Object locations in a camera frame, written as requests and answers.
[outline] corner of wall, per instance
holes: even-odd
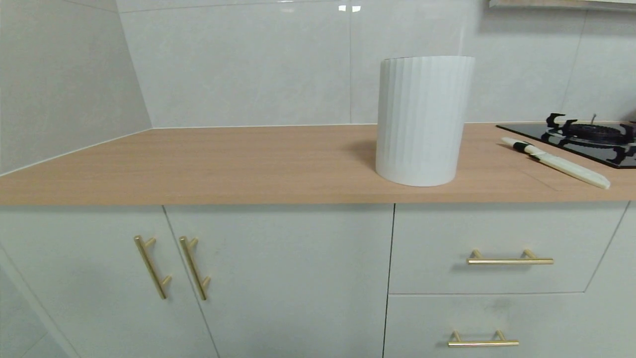
[[[152,128],[110,4],[2,1],[0,173]]]

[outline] drawer handle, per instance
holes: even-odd
[[[144,263],[146,264],[146,267],[148,268],[148,272],[150,272],[150,277],[153,279],[153,282],[155,283],[157,292],[159,292],[159,297],[161,297],[161,299],[166,299],[167,296],[165,295],[165,286],[168,284],[168,282],[170,282],[170,280],[172,279],[172,276],[166,276],[162,281],[159,281],[159,275],[157,275],[155,263],[148,255],[148,251],[146,251],[146,249],[154,245],[156,241],[157,240],[155,238],[151,238],[150,240],[148,240],[148,242],[144,242],[144,239],[142,239],[141,236],[135,236],[135,244],[137,245],[137,248],[139,249],[141,258],[144,259]]]
[[[473,250],[472,256],[466,259],[469,265],[552,265],[555,263],[551,258],[536,257],[532,251],[525,249],[520,259],[485,259],[479,250]]]
[[[190,272],[192,272],[192,276],[194,276],[195,281],[197,282],[197,288],[199,291],[199,295],[201,296],[201,300],[205,301],[207,299],[207,294],[205,294],[205,290],[207,286],[210,284],[210,276],[206,277],[201,281],[201,275],[199,275],[197,262],[195,261],[195,257],[192,254],[192,250],[198,243],[197,238],[193,238],[191,242],[188,243],[188,238],[185,236],[181,236],[179,238],[179,242],[181,244],[181,248],[183,249],[184,254],[186,255],[186,261],[188,261],[188,266],[190,267]]]
[[[462,341],[459,332],[453,331],[454,341],[448,342],[450,348],[470,348],[470,347],[515,347],[519,345],[519,341],[507,340],[500,330],[497,330],[498,341]]]

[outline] kitchen knife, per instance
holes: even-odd
[[[508,137],[503,137],[501,138],[501,140],[505,144],[513,147],[517,152],[526,153],[531,158],[539,161],[542,164],[568,174],[569,176],[573,176],[578,180],[582,180],[588,184],[592,184],[596,187],[609,189],[609,180],[595,171],[584,168],[578,164],[574,164],[573,162],[565,160],[561,157],[546,153],[526,141],[518,141]]]

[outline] drawer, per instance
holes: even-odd
[[[583,292],[627,202],[398,204],[389,292],[499,294]],[[482,257],[549,265],[468,265]]]
[[[594,341],[594,329],[583,296],[389,296],[384,357],[589,357],[584,340]],[[448,347],[453,331],[462,341],[495,341],[497,330],[519,345]]]

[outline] range hood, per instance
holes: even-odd
[[[490,7],[636,11],[636,0],[490,0]]]

